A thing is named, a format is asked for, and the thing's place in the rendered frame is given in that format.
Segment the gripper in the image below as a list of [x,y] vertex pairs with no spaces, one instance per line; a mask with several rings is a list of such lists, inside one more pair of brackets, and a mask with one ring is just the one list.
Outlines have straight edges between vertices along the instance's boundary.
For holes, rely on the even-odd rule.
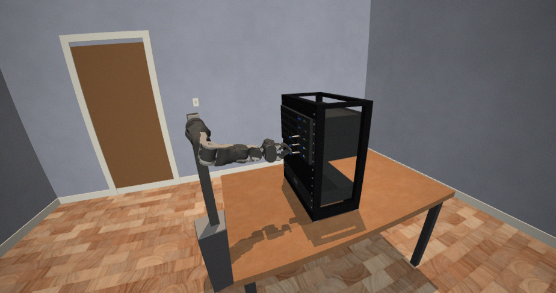
[[[286,149],[281,151],[281,154],[277,153],[278,150],[284,149],[284,147],[286,147]],[[292,149],[286,143],[275,143],[274,140],[267,138],[262,143],[260,150],[265,160],[269,163],[280,161],[288,153],[292,153]]]

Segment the black server rack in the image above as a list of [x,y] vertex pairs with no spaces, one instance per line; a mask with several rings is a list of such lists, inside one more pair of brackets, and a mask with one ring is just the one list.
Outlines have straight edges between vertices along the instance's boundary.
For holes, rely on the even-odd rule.
[[[323,92],[291,95],[316,96],[316,102],[282,94],[282,138],[292,149],[283,159],[284,177],[314,223],[358,210],[373,100]],[[345,102],[326,103],[323,97]],[[362,106],[362,113],[347,108],[354,106]],[[354,156],[357,159],[352,182],[329,161]],[[341,200],[344,201],[321,207]]]

